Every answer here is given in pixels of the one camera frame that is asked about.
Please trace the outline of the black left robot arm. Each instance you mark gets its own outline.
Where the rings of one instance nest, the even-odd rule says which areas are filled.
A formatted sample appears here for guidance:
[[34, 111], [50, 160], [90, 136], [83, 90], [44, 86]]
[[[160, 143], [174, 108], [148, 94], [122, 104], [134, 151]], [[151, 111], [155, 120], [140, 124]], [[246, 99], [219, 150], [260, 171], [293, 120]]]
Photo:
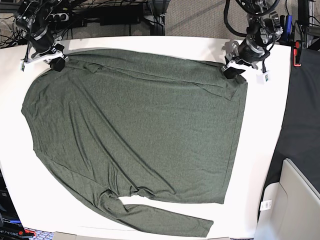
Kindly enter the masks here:
[[230, 1], [225, 2], [223, 21], [226, 28], [242, 42], [232, 41], [226, 47], [225, 65], [221, 68], [227, 79], [244, 72], [252, 72], [256, 78], [266, 83], [271, 79], [265, 60], [270, 56], [276, 41], [283, 34], [280, 16], [275, 11], [278, 0], [268, 3], [266, 0], [238, 0], [237, 4], [247, 14], [246, 32], [238, 32], [229, 24]]

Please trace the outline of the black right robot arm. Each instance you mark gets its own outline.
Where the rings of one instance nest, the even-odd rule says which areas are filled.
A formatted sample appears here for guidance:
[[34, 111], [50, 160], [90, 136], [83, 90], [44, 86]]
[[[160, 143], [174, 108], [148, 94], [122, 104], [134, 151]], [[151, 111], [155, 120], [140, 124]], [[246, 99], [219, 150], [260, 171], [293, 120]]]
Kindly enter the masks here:
[[60, 72], [68, 57], [60, 44], [62, 37], [53, 33], [49, 27], [52, 11], [60, 0], [23, 0], [15, 14], [17, 27], [26, 33], [26, 52], [20, 60], [20, 69], [32, 64], [45, 62], [53, 71]]

